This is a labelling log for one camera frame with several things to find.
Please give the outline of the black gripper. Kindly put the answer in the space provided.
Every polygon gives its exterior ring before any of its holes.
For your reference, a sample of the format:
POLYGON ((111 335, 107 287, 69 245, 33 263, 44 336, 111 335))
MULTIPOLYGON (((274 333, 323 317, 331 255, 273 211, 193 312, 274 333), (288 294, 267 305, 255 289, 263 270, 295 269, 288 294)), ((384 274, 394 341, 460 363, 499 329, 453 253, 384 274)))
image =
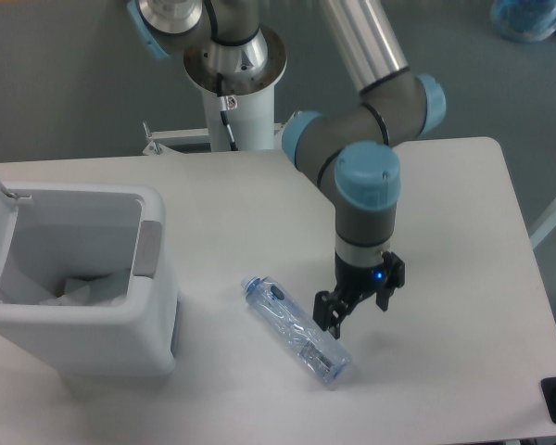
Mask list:
POLYGON ((387 311, 396 289, 405 285, 405 262, 394 252, 386 251, 376 265, 351 265, 335 254, 336 287, 332 292, 315 295, 313 321, 334 339, 340 338, 341 324, 356 307, 376 296, 376 304, 387 311))

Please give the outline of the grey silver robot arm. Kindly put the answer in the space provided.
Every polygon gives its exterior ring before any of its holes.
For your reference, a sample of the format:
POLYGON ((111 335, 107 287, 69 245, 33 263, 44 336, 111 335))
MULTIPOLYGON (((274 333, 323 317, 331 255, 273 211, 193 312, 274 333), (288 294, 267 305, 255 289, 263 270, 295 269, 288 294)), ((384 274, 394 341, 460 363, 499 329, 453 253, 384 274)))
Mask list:
POLYGON ((400 194, 395 147, 435 128, 446 98, 429 75, 415 75, 377 1, 320 4, 360 105, 336 118, 299 111, 274 122, 274 86, 286 52, 259 19, 256 1, 131 1, 138 35, 157 58, 181 55, 200 90, 214 151, 280 145, 335 208, 335 288, 317 293, 312 316, 334 337, 367 298, 386 310, 405 283, 389 248, 400 194))

